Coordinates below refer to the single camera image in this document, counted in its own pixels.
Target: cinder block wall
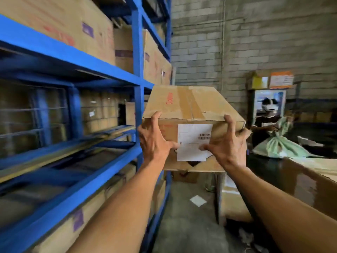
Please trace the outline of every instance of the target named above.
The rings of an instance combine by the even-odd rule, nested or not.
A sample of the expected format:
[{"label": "cinder block wall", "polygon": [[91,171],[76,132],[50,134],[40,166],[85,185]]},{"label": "cinder block wall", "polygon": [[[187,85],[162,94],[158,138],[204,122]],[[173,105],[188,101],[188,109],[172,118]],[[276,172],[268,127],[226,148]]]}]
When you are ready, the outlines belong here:
[{"label": "cinder block wall", "polygon": [[250,72],[291,69],[300,97],[337,98],[337,0],[225,0],[224,25],[223,1],[173,0],[177,85],[214,85],[246,115]]}]

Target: black shirt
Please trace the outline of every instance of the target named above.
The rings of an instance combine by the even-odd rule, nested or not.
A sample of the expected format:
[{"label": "black shirt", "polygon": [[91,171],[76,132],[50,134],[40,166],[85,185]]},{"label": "black shirt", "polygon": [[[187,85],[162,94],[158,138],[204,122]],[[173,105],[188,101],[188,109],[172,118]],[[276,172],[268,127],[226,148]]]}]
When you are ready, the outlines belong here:
[{"label": "black shirt", "polygon": [[[259,116],[255,119],[255,124],[253,126],[256,127],[267,127],[270,125],[273,125],[277,123],[277,121],[280,119],[280,116],[273,116],[273,117],[265,117],[265,116]],[[269,138],[270,135],[265,130],[256,131],[252,135],[252,144],[253,147],[257,146],[259,143],[263,142],[267,138]]]}]

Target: shelving rack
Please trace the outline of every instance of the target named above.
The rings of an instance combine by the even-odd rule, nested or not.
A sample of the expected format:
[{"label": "shelving rack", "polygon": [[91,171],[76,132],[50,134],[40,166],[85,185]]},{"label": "shelving rack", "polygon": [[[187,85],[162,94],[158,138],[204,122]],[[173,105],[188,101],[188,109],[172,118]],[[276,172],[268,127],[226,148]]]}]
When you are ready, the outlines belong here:
[{"label": "shelving rack", "polygon": [[[159,50],[166,59],[170,60],[171,0],[158,0],[161,17],[153,16],[151,12],[147,13],[143,8],[142,0],[125,1],[126,5],[104,6],[101,9],[108,17],[122,16],[131,22],[134,74],[0,15],[2,28],[0,48],[2,51],[11,53],[0,59],[0,77],[34,85],[54,85],[64,88],[68,98],[72,138],[66,142],[0,159],[0,179],[6,181],[0,184],[0,192],[22,181],[30,183],[42,181],[68,186],[65,192],[42,204],[32,215],[0,231],[0,252],[23,252],[29,249],[122,167],[135,158],[137,158],[138,167],[143,161],[139,137],[134,127],[119,126],[85,137],[81,121],[78,89],[109,89],[114,92],[129,92],[133,88],[136,126],[141,124],[144,111],[144,90],[150,91],[153,87],[152,83],[143,79],[142,28],[149,30]],[[159,38],[152,22],[166,22],[166,43]],[[43,131],[50,130],[46,117],[42,115]],[[117,141],[118,138],[128,134],[133,135],[133,142]],[[112,135],[118,135],[118,138],[111,140]],[[95,146],[128,150],[93,174],[54,169],[58,165],[82,158],[88,149]],[[170,186],[171,176],[168,175],[164,204],[149,223],[142,244],[143,252],[146,252],[153,242],[153,235],[158,227]]]}]

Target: green plastic bag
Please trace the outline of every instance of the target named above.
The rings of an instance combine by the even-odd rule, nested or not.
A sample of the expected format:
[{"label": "green plastic bag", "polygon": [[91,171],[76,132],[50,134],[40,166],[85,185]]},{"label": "green plastic bag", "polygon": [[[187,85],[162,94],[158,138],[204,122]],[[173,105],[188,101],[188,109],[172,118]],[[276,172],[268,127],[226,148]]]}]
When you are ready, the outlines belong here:
[{"label": "green plastic bag", "polygon": [[317,155],[309,153],[300,145],[283,136],[288,131],[290,125],[291,123],[287,122],[286,117],[279,119],[276,123],[276,127],[278,127],[279,130],[268,132],[270,134],[270,138],[267,138],[258,144],[253,149],[253,153],[271,158],[317,157]]}]

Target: concrete floor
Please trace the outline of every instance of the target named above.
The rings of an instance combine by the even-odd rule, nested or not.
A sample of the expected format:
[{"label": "concrete floor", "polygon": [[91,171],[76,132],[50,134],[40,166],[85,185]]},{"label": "concrete floor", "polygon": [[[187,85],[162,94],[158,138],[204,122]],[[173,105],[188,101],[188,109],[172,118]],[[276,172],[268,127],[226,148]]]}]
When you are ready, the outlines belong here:
[{"label": "concrete floor", "polygon": [[[245,252],[240,240],[217,224],[215,194],[204,189],[204,181],[200,177],[197,184],[173,182],[153,253]],[[207,203],[197,207],[190,201],[196,195]]]}]

